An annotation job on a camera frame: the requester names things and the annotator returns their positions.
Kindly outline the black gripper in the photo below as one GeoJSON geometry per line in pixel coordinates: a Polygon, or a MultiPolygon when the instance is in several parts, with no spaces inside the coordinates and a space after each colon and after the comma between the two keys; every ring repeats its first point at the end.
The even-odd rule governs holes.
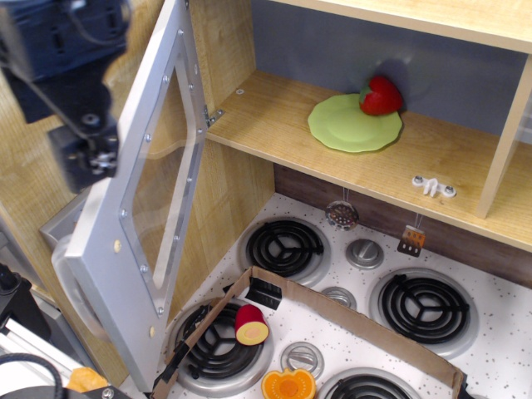
{"type": "Polygon", "coordinates": [[[14,72],[13,56],[1,52],[1,72],[26,122],[55,114],[66,124],[49,131],[47,137],[62,177],[74,194],[113,178],[117,171],[119,138],[111,115],[111,93],[103,77],[120,54],[113,52],[69,71],[30,81],[14,72]]]}

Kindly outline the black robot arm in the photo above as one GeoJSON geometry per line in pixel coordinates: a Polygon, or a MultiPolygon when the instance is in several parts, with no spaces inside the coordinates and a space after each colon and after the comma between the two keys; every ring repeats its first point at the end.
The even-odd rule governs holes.
{"type": "Polygon", "coordinates": [[[128,1],[1,3],[1,72],[26,123],[61,119],[47,137],[75,194],[116,174],[119,138],[104,76],[126,52],[131,19],[128,1]]]}

